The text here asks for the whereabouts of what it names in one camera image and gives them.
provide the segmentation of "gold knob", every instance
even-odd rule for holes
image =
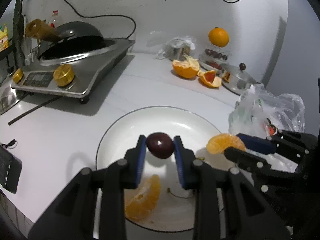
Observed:
[[[20,68],[18,68],[12,76],[12,80],[16,84],[18,84],[22,78],[23,78],[23,71]]]
[[[53,72],[53,79],[59,87],[64,87],[72,82],[75,77],[72,66],[70,64],[63,64]]]

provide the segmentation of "wooden handle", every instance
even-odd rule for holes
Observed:
[[[40,19],[35,19],[27,24],[26,37],[50,42],[61,40],[60,33]]]

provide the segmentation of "gray wall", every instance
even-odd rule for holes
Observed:
[[[283,46],[267,89],[275,95],[293,93],[305,104],[305,132],[318,135],[320,21],[307,0],[289,0]]]

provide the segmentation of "whole orange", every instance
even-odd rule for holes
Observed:
[[[218,47],[225,47],[229,43],[229,34],[226,30],[216,27],[208,34],[209,41]]]

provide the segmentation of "yellow package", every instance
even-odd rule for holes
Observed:
[[[0,26],[0,51],[9,47],[8,41],[8,28],[5,23],[3,26]]]

